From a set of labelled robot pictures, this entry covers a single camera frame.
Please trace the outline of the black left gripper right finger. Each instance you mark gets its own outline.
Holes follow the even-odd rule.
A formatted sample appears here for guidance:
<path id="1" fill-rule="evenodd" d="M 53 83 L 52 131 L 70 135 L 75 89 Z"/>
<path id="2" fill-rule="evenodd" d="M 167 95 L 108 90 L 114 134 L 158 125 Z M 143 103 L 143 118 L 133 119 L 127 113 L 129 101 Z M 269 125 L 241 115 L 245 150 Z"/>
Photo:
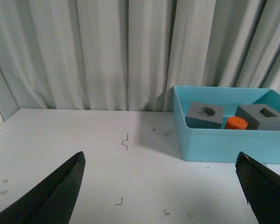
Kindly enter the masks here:
<path id="1" fill-rule="evenodd" d="M 241 188 L 260 224 L 280 224 L 280 175 L 243 152 L 236 160 Z"/>

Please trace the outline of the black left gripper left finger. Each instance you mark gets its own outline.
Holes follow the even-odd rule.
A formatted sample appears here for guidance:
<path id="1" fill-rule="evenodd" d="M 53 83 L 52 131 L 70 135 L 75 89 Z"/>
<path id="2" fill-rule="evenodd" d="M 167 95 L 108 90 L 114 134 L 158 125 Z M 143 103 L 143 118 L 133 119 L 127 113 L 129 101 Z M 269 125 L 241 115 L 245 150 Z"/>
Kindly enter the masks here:
<path id="1" fill-rule="evenodd" d="M 80 191 L 85 156 L 78 152 L 0 212 L 0 224 L 68 224 Z"/>

